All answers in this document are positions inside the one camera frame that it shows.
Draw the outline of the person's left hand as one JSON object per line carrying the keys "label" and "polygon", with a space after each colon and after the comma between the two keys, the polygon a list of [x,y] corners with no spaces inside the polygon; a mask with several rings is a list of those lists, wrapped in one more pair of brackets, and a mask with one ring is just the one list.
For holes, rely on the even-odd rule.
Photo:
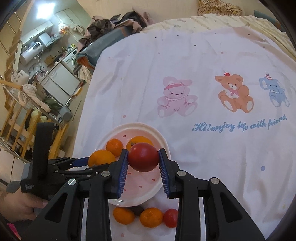
{"label": "person's left hand", "polygon": [[20,188],[15,193],[1,191],[1,215],[9,223],[34,220],[36,218],[34,209],[43,209],[47,204],[47,200],[30,193],[23,193]]}

